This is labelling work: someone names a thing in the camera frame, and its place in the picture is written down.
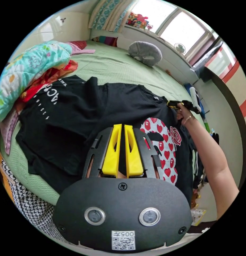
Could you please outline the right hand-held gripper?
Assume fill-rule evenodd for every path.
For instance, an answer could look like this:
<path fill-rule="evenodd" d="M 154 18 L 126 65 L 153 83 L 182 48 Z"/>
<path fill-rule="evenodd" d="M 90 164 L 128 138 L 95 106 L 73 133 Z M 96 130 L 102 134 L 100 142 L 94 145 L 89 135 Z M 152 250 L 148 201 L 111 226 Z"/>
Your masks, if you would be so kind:
<path fill-rule="evenodd" d="M 190 101 L 187 100 L 183 100 L 181 101 L 168 101 L 167 102 L 167 106 L 172 108 L 172 109 L 176 109 L 176 110 L 180 110 L 178 104 L 182 104 L 184 105 L 189 111 L 195 112 L 196 114 L 200 114 L 201 113 L 201 107 L 198 104 L 193 104 Z"/>

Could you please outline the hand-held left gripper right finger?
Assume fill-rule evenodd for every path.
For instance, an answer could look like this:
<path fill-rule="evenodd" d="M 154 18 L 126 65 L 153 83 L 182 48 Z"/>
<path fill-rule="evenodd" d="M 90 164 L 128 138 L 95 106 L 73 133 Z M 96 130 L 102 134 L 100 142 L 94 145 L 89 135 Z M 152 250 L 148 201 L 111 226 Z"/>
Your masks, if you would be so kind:
<path fill-rule="evenodd" d="M 133 127 L 131 125 L 124 125 L 124 133 L 126 176 L 127 178 L 142 176 L 144 169 Z"/>

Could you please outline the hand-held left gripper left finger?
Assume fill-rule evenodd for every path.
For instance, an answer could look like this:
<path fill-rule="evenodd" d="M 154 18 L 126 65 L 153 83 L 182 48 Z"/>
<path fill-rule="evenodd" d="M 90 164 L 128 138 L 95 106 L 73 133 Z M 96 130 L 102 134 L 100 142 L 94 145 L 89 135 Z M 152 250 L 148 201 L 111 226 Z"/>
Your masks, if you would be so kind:
<path fill-rule="evenodd" d="M 118 177 L 122 124 L 111 128 L 108 145 L 102 166 L 104 176 Z"/>

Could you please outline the person's right hand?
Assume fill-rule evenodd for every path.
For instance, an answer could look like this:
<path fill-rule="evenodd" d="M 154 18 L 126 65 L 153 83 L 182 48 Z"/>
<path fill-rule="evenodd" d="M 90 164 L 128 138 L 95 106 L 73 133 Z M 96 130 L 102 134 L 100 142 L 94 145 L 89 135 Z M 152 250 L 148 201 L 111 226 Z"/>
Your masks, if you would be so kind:
<path fill-rule="evenodd" d="M 188 122 L 193 120 L 195 117 L 182 103 L 178 103 L 177 120 L 181 121 L 181 124 L 185 126 Z"/>

